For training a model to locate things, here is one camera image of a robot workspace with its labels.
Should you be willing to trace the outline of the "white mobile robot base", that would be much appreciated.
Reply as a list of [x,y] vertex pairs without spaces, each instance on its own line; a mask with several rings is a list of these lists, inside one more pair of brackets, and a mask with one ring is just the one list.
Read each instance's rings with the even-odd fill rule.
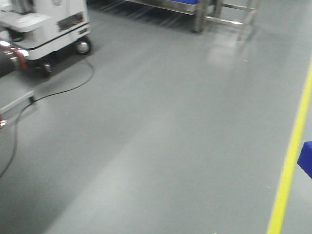
[[85,0],[2,0],[0,26],[1,46],[17,53],[23,69],[34,66],[45,78],[53,53],[69,45],[80,55],[93,49]]

